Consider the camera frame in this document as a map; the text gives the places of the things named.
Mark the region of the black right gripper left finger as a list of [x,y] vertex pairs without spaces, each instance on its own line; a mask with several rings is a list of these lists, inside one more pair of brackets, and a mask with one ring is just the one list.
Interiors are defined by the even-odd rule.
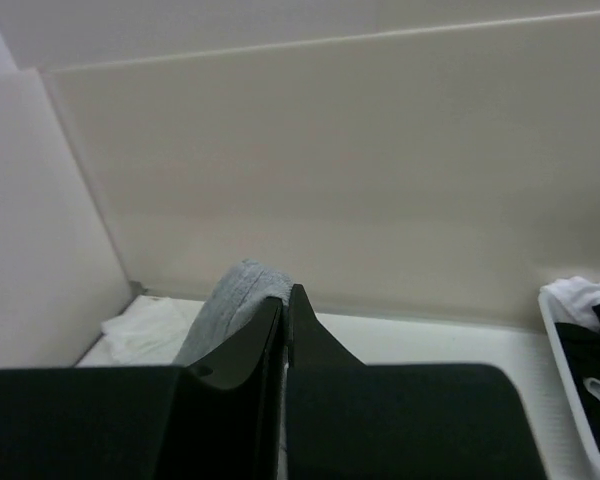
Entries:
[[282,304],[190,366],[0,370],[0,479],[272,479]]

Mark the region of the grey tank top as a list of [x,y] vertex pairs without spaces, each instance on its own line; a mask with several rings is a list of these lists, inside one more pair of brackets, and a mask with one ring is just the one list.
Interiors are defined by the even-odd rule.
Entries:
[[243,328],[266,298],[281,300],[286,315],[293,285],[288,274],[258,261],[233,265],[204,302],[173,364],[189,366],[212,352]]

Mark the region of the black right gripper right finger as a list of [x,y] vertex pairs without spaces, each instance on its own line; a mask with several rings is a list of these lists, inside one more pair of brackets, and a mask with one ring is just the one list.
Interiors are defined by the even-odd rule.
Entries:
[[520,395],[475,363],[367,365],[318,320],[301,285],[288,310],[291,479],[543,479]]

